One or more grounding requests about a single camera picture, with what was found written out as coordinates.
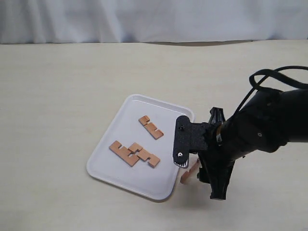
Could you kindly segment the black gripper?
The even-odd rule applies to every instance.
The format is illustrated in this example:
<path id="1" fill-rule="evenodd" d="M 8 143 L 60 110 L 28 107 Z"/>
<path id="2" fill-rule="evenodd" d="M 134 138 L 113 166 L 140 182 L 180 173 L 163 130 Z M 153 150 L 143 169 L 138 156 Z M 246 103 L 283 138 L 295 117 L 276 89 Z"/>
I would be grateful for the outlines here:
<path id="1" fill-rule="evenodd" d="M 197 124 L 201 162 L 197 178 L 210 184 L 212 200 L 225 200 L 235 160 L 241 157 L 237 131 L 226 121 L 223 108 L 212 107 L 209 122 Z"/>

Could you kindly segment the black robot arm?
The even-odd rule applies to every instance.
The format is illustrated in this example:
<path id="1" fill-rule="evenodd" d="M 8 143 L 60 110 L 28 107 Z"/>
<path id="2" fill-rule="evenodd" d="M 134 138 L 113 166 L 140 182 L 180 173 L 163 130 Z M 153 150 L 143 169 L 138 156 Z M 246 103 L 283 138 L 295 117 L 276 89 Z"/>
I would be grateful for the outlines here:
<path id="1" fill-rule="evenodd" d="M 225 200 L 234 163 L 259 150 L 273 153 L 289 142 L 308 141 L 308 91 L 258 91 L 242 110 L 205 134 L 202 157 L 210 199 Z"/>

